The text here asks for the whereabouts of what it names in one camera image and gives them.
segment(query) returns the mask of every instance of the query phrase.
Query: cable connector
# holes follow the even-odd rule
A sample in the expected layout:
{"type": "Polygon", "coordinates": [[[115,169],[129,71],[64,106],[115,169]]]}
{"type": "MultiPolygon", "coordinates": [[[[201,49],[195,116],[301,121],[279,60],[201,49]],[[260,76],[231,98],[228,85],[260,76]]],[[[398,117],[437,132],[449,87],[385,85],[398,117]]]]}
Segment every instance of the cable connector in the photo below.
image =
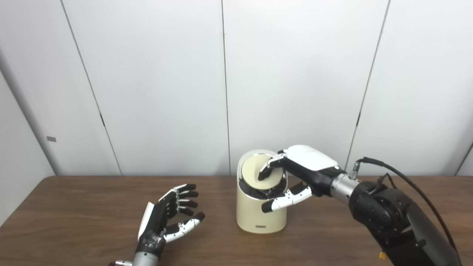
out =
{"type": "Polygon", "coordinates": [[[355,162],[355,165],[353,166],[353,169],[351,170],[350,172],[350,175],[349,175],[349,178],[351,180],[355,180],[356,177],[358,176],[358,170],[359,170],[359,162],[356,161],[355,162]]]}

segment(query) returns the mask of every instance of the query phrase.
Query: black cable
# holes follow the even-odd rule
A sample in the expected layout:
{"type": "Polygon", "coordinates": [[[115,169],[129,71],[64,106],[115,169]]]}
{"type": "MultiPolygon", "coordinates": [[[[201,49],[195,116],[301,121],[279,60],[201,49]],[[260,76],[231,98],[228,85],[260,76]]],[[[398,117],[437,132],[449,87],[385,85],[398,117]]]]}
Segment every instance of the black cable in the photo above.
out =
{"type": "Polygon", "coordinates": [[[398,171],[396,168],[388,165],[388,164],[385,164],[384,162],[382,161],[379,161],[379,160],[376,160],[376,159],[372,159],[372,158],[368,158],[368,157],[363,157],[363,159],[359,159],[357,160],[356,162],[363,162],[363,163],[369,163],[369,164],[374,164],[374,165],[378,165],[378,166],[381,166],[381,167],[384,167],[388,170],[391,170],[392,172],[394,172],[395,174],[397,174],[400,178],[404,179],[411,187],[413,187],[415,189],[415,191],[417,191],[417,193],[419,193],[419,195],[425,200],[425,202],[427,202],[427,205],[429,205],[429,207],[432,209],[433,213],[435,214],[435,216],[437,217],[438,219],[438,222],[440,223],[440,225],[442,226],[444,232],[445,232],[445,235],[447,236],[447,239],[448,239],[448,242],[450,243],[450,245],[453,247],[453,249],[456,251],[456,254],[458,256],[458,260],[460,261],[460,255],[458,254],[458,250],[456,249],[456,245],[455,245],[455,242],[453,241],[453,237],[452,235],[450,234],[450,231],[448,230],[447,228],[447,225],[445,224],[444,220],[442,219],[442,216],[440,216],[440,213],[438,212],[438,210],[435,208],[434,204],[429,200],[429,198],[424,194],[424,192],[414,183],[412,182],[412,180],[410,180],[406,175],[404,175],[403,173],[401,173],[400,171],[398,171]]]}
{"type": "Polygon", "coordinates": [[[386,173],[386,175],[387,175],[387,178],[389,179],[389,182],[391,182],[391,186],[392,186],[393,188],[397,188],[396,185],[394,184],[394,180],[393,180],[393,178],[391,177],[391,175],[390,175],[389,173],[386,173]]]}

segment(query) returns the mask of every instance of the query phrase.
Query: silver cylindrical connector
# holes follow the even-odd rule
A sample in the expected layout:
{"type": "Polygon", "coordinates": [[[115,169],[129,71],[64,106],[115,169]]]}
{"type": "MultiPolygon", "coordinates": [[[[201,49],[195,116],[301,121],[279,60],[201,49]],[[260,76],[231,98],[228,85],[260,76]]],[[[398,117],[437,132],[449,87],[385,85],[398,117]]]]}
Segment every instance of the silver cylindrical connector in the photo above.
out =
{"type": "Polygon", "coordinates": [[[136,252],[133,266],[156,266],[159,258],[151,253],[136,252]]]}
{"type": "Polygon", "coordinates": [[[351,179],[347,174],[340,174],[330,184],[330,194],[332,197],[348,204],[351,193],[355,190],[360,181],[358,179],[351,179]]]}

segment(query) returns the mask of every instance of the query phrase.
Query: black fingertip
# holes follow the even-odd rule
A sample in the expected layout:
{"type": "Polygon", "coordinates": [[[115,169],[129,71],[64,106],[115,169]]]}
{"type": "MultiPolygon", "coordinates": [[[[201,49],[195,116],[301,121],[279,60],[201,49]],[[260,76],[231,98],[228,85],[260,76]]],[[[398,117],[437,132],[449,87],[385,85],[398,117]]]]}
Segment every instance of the black fingertip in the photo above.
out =
{"type": "Polygon", "coordinates": [[[258,174],[258,181],[263,181],[271,175],[272,169],[266,168],[258,174]]]}
{"type": "Polygon", "coordinates": [[[183,187],[177,189],[178,192],[183,192],[187,190],[194,190],[197,186],[195,184],[184,184],[183,187]]]}
{"type": "Polygon", "coordinates": [[[205,214],[204,214],[204,213],[198,213],[198,214],[196,214],[196,215],[194,216],[193,219],[197,219],[197,220],[199,220],[199,221],[202,221],[202,220],[204,220],[204,218],[205,218],[205,214]]]}
{"type": "Polygon", "coordinates": [[[179,203],[181,206],[187,206],[187,207],[191,207],[191,208],[197,208],[197,206],[199,206],[199,204],[195,201],[182,201],[179,203]]]}
{"type": "Polygon", "coordinates": [[[186,190],[194,190],[197,188],[197,185],[196,184],[187,184],[185,186],[186,190]]]}
{"type": "Polygon", "coordinates": [[[272,212],[272,203],[274,200],[267,201],[261,205],[261,210],[263,213],[270,213],[272,212]]]}
{"type": "Polygon", "coordinates": [[[199,192],[197,191],[189,191],[189,193],[187,193],[187,197],[197,198],[198,196],[199,196],[199,192]]]}

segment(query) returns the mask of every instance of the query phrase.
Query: yellow connector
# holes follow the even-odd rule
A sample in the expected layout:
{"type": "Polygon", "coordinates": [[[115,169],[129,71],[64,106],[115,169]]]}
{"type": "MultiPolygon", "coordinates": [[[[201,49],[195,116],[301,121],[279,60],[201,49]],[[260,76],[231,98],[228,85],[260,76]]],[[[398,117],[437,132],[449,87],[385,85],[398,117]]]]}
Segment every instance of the yellow connector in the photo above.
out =
{"type": "Polygon", "coordinates": [[[383,251],[379,252],[379,258],[386,259],[386,253],[384,253],[383,251]]]}

